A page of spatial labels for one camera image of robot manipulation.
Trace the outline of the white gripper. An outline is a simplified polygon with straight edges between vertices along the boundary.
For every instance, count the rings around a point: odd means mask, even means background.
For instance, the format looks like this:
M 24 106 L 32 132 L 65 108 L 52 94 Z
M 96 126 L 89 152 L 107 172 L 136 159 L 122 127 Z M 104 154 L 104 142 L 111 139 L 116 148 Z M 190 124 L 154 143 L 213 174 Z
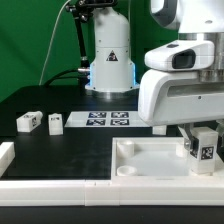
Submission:
M 197 72 L 148 70 L 140 83 L 138 114 L 149 126 L 180 124 L 191 153 L 192 123 L 216 120 L 216 131 L 224 133 L 224 83 L 202 83 Z

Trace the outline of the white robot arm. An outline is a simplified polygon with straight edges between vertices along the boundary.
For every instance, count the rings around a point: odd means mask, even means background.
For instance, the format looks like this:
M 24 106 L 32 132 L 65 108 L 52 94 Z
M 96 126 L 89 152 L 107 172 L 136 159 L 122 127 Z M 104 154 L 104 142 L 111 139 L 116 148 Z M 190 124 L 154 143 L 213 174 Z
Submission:
M 139 117 L 151 127 L 224 119 L 224 0 L 150 0 L 152 18 L 178 38 L 145 54 L 140 82 L 129 58 L 129 24 L 114 1 L 94 6 L 87 89 L 106 96 L 137 88 Z

